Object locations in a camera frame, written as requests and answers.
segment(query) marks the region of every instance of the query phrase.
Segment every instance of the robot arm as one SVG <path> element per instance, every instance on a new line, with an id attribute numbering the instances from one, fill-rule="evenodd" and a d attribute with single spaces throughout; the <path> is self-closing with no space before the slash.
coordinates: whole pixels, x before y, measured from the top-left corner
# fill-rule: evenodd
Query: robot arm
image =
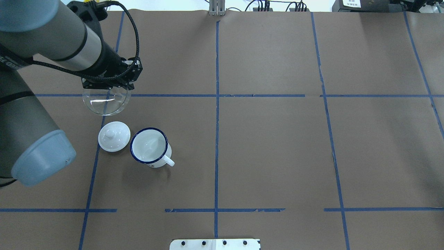
<path id="1" fill-rule="evenodd" d="M 99 21 L 107 17 L 109 5 L 121 6 L 133 24 L 137 49 L 128 60 L 103 40 Z M 119 112 L 143 69 L 137 29 L 116 1 L 65 6 L 60 0 L 0 0 L 0 9 L 0 177 L 31 186 L 70 164 L 75 150 L 16 70 L 42 65 L 81 77 L 84 93 L 124 91 L 128 96 Z M 35 54 L 62 67 L 34 61 Z"/>

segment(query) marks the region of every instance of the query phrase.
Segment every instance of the cup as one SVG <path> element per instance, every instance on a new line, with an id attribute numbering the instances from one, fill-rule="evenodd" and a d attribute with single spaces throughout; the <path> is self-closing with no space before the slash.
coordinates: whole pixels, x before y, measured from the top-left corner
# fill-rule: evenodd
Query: cup
<path id="1" fill-rule="evenodd" d="M 145 128 L 137 132 L 130 144 L 131 155 L 143 164 L 159 168 L 165 164 L 174 166 L 171 146 L 165 134 L 157 128 Z"/>

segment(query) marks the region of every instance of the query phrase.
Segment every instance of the white label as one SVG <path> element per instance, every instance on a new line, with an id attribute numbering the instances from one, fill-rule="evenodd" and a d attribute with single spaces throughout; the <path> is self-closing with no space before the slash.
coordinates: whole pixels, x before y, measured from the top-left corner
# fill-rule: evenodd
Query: white label
<path id="1" fill-rule="evenodd" d="M 344 6 L 349 6 L 353 8 L 361 7 L 361 0 L 342 0 L 342 3 L 344 4 Z"/>

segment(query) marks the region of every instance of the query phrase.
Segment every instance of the clear glass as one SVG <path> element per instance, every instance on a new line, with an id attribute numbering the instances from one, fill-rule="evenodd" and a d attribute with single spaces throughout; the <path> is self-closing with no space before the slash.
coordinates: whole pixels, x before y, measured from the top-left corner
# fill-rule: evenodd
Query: clear glass
<path id="1" fill-rule="evenodd" d="M 112 116 L 121 112 L 130 97 L 131 90 L 125 88 L 83 89 L 83 102 L 89 110 L 101 116 Z"/>

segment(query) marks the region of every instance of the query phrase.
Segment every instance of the white lid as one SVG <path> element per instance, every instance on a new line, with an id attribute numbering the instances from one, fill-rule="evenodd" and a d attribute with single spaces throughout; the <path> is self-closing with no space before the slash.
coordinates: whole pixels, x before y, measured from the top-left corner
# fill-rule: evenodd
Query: white lid
<path id="1" fill-rule="evenodd" d="M 113 121 L 103 126 L 99 132 L 98 140 L 103 150 L 116 152 L 128 144 L 130 137 L 130 128 L 125 123 Z"/>

